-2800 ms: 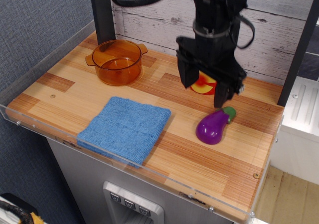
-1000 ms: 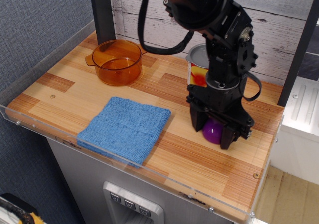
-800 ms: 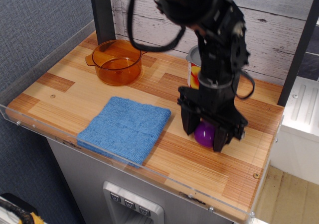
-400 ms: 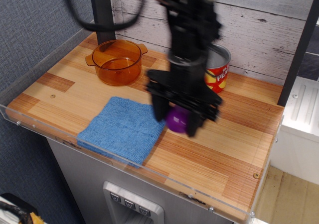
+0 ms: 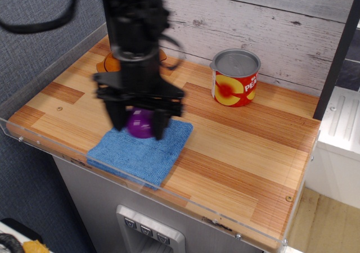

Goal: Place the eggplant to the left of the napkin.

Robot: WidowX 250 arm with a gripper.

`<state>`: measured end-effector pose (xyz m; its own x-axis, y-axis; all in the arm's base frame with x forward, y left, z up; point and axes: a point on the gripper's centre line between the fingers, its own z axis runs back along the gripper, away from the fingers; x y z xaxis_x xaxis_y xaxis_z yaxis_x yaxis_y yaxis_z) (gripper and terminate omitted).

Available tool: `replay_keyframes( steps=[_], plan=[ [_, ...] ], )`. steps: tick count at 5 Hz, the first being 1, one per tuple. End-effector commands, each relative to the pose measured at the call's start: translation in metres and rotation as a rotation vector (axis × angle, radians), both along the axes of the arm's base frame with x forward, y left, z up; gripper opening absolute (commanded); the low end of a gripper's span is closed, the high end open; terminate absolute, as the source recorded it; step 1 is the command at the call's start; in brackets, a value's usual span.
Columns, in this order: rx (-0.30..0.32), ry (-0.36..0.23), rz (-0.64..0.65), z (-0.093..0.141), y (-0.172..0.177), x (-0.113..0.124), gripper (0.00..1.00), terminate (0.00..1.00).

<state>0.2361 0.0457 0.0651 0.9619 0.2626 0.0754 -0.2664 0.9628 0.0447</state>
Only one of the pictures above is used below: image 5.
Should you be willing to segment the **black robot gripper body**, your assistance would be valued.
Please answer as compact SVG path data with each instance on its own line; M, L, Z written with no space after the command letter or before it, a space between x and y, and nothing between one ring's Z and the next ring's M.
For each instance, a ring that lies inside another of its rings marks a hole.
M104 102L121 102L126 108L166 110L170 116L181 116L183 113L185 93L163 79L157 59L124 61L120 71L96 73L93 79L98 84L97 97Z

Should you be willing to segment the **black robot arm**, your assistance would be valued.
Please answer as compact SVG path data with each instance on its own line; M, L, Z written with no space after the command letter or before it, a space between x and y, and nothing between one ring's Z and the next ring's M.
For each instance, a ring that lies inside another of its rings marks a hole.
M152 135L163 138L172 116L182 115L183 90L160 75L159 40L177 44L163 34L169 12L162 0L102 0L113 57L120 70L96 73L97 97L105 103L117 130L129 123L128 107L152 111Z

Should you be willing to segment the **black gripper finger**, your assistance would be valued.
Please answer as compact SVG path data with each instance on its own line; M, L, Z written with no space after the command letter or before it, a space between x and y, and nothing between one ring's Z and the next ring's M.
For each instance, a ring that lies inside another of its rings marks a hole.
M152 117L152 133L157 141L163 138L164 130L168 127L170 113L166 110L156 109Z
M105 101L105 107L113 127L121 131L126 126L129 117L129 112L125 104L115 101Z

